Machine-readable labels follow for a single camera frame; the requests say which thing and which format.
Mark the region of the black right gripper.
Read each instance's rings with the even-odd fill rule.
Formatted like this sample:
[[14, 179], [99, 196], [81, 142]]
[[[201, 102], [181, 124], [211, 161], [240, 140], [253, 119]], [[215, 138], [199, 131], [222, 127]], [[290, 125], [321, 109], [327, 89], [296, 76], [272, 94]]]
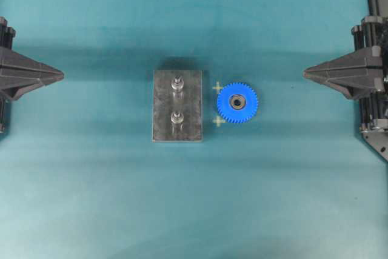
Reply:
[[304, 77], [358, 99], [360, 132], [386, 132], [387, 18], [366, 16], [351, 32], [356, 51], [305, 69]]

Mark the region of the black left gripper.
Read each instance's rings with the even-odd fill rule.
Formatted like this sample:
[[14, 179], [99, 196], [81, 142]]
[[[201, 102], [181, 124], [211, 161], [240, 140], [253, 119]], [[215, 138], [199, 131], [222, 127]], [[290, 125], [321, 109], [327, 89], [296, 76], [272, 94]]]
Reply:
[[64, 73], [47, 64], [12, 51], [14, 28], [1, 17], [1, 133], [5, 131], [7, 100], [17, 101], [22, 95], [64, 79]]

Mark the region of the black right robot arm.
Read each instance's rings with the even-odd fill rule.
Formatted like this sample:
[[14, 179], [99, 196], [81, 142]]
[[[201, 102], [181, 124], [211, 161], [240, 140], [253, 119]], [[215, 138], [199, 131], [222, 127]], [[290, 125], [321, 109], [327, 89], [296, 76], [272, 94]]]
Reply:
[[303, 76], [358, 101], [363, 140], [387, 158], [387, 0], [368, 0], [352, 27], [354, 51], [305, 69]]

